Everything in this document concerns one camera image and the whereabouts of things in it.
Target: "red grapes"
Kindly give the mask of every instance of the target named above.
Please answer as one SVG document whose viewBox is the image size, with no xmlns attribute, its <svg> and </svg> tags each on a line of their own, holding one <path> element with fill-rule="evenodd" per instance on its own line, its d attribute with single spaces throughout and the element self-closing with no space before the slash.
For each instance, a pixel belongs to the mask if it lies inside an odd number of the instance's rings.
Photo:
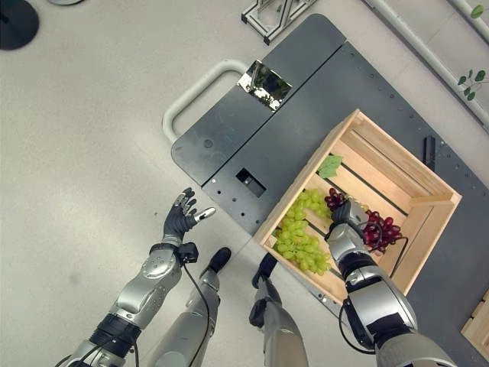
<svg viewBox="0 0 489 367">
<path fill-rule="evenodd" d="M 329 196 L 325 197 L 324 200 L 328 208 L 333 211 L 343 205 L 347 199 L 345 195 L 338 193 L 332 187 L 329 189 Z M 368 214 L 368 224 L 363 229 L 364 244 L 371 250 L 385 252 L 388 245 L 393 245 L 396 240 L 403 236 L 400 227 L 393 224 L 394 220 L 391 217 L 382 219 L 379 212 L 372 212 L 371 210 L 365 212 Z"/>
<path fill-rule="evenodd" d="M 336 190 L 332 187 L 329 189 L 329 196 L 324 198 L 326 201 L 326 205 L 330 210 L 335 210 L 339 208 L 346 201 L 345 195 L 342 193 L 337 193 Z"/>
<path fill-rule="evenodd" d="M 393 224 L 394 220 L 391 217 L 382 219 L 379 212 L 372 212 L 371 210 L 367 210 L 366 213 L 368 214 L 368 224 L 363 229 L 364 244 L 372 250 L 385 252 L 388 245 L 393 245 L 396 240 L 403 236 L 400 227 Z M 377 223 L 382 229 L 382 237 L 379 228 L 373 223 Z"/>
</svg>

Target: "wooden crate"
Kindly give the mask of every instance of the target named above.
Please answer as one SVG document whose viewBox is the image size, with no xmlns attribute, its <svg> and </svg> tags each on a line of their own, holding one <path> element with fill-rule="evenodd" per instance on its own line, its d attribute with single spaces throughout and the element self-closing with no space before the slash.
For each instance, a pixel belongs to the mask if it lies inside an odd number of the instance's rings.
<svg viewBox="0 0 489 367">
<path fill-rule="evenodd" d="M 323 180 L 316 172 L 329 154 L 341 155 L 342 165 L 337 170 L 337 177 Z M 401 227 L 403 235 L 409 238 L 392 277 L 405 294 L 413 285 L 461 199 L 448 184 L 366 115 L 359 110 L 350 114 L 331 130 L 254 236 L 282 264 L 336 302 L 346 298 L 346 290 L 332 260 L 332 270 L 319 276 L 310 271 L 302 272 L 272 249 L 276 240 L 272 232 L 299 194 L 304 189 L 314 188 L 326 196 L 330 187 L 352 195 L 383 217 L 391 216 L 394 223 Z M 323 249 L 328 251 L 324 233 L 328 232 L 331 222 L 309 210 L 306 214 L 309 223 L 319 230 L 310 226 L 307 229 L 309 234 L 316 235 Z M 390 274 L 402 247 L 403 241 L 389 245 L 386 253 L 374 256 L 374 260 Z"/>
<path fill-rule="evenodd" d="M 489 362 L 489 291 L 482 297 L 461 333 Z"/>
</svg>

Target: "white handle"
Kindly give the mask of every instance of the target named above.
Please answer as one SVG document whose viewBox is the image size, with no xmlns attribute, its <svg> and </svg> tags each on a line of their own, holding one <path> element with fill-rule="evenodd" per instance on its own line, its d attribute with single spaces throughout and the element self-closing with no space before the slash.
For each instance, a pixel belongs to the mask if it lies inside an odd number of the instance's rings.
<svg viewBox="0 0 489 367">
<path fill-rule="evenodd" d="M 173 130 L 173 120 L 179 113 L 181 113 L 195 98 L 200 96 L 200 94 L 214 83 L 223 73 L 227 71 L 235 71 L 242 75 L 246 73 L 247 70 L 248 67 L 239 60 L 220 61 L 200 78 L 197 83 L 191 86 L 175 102 L 173 102 L 163 114 L 163 120 L 161 121 L 163 133 L 170 139 L 171 143 L 173 144 L 178 139 L 178 136 Z"/>
</svg>

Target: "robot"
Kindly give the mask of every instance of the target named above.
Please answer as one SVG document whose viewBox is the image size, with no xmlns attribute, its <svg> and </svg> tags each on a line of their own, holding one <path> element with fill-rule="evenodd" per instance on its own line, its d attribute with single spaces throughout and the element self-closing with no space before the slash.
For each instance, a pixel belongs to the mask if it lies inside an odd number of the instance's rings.
<svg viewBox="0 0 489 367">
<path fill-rule="evenodd" d="M 197 213 L 192 189 L 175 200 L 164 223 L 160 243 L 153 245 L 141 270 L 122 289 L 107 316 L 89 339 L 56 367 L 121 367 L 134 348 L 138 366 L 137 338 L 161 308 L 168 292 L 178 283 L 181 268 L 195 290 L 186 309 L 158 344 L 150 367 L 199 367 L 217 321 L 219 271 L 231 257 L 229 248 L 219 249 L 199 277 L 197 284 L 186 268 L 196 262 L 194 243 L 183 243 L 184 234 L 215 213 L 208 208 Z M 379 367 L 456 367 L 443 350 L 417 332 L 416 315 L 404 295 L 380 269 L 364 247 L 361 227 L 368 216 L 353 201 L 346 201 L 332 214 L 329 250 L 345 280 L 348 297 L 340 310 L 345 312 L 358 343 L 355 349 L 375 354 Z M 264 365 L 267 367 L 307 367 L 306 350 L 299 328 L 282 307 L 270 280 L 277 261 L 265 255 L 252 284 L 257 288 L 250 324 L 264 334 Z"/>
</svg>

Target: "black stand base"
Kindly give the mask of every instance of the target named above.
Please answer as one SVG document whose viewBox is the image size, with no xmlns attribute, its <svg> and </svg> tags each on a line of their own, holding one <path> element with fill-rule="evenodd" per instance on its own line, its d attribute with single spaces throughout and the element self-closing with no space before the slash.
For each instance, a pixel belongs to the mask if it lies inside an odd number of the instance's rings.
<svg viewBox="0 0 489 367">
<path fill-rule="evenodd" d="M 16 50 L 35 37 L 39 17 L 25 0 L 0 0 L 0 49 Z"/>
</svg>

